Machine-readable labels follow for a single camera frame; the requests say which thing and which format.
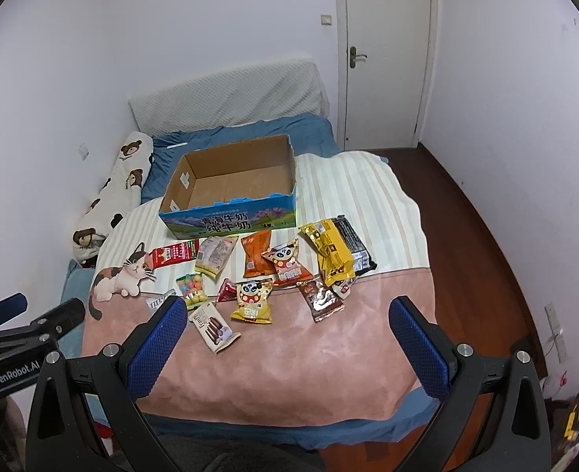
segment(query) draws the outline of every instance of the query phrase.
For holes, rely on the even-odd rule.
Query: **blue gripper pad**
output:
[[[392,333],[399,341],[427,395],[444,401],[451,389],[449,367],[421,328],[421,324],[399,298],[390,303],[388,320]]]
[[[0,301],[0,326],[27,310],[27,298],[22,293],[8,296]]]
[[[177,298],[128,364],[125,384],[133,401],[150,393],[186,324],[184,301]]]

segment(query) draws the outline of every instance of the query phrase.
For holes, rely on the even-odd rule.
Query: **barcode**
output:
[[[355,260],[353,263],[353,269],[355,271],[362,271],[364,268],[368,268],[370,266],[369,255],[366,250],[362,250],[361,252],[354,252],[353,259]]]

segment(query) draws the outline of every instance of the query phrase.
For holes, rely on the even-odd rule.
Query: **blue bedsheet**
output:
[[[62,301],[79,298],[86,306],[94,269],[83,269],[75,261],[68,265]],[[74,328],[60,341],[65,357],[80,356],[84,323]],[[87,396],[93,419],[108,425],[99,400]],[[323,449],[335,443],[398,442],[410,431],[430,421],[438,403],[427,396],[422,387],[410,392],[399,409],[388,420],[345,420],[328,426],[268,427],[240,426],[219,422],[170,419],[146,414],[148,423],[157,434],[177,434],[201,439],[246,439],[268,444],[296,444],[305,449]]]
[[[153,138],[154,162],[141,190],[141,203],[165,195],[169,179],[185,153],[207,149],[216,145],[260,138],[262,136],[289,135],[294,156],[307,152],[330,158],[340,152],[333,137],[331,124],[325,118],[305,113],[273,121],[259,121],[239,127],[216,127],[203,131],[174,131]],[[170,145],[185,145],[168,149]]]

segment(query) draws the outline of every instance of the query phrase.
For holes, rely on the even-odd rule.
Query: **headboard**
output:
[[[150,136],[213,129],[301,113],[328,117],[328,99],[311,58],[221,71],[130,99],[138,128]]]

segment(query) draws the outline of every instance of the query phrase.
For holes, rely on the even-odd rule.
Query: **door frame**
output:
[[[347,0],[336,0],[337,12],[337,134],[336,141],[344,150],[346,138],[346,99],[348,90],[348,56],[349,28],[347,18]],[[436,53],[436,36],[438,33],[438,0],[430,0],[429,4],[429,38],[427,43],[427,60],[423,77],[423,91],[420,96],[419,112],[416,117],[416,127],[412,138],[412,147],[416,147],[420,140],[426,118],[427,100],[432,81],[433,63]]]

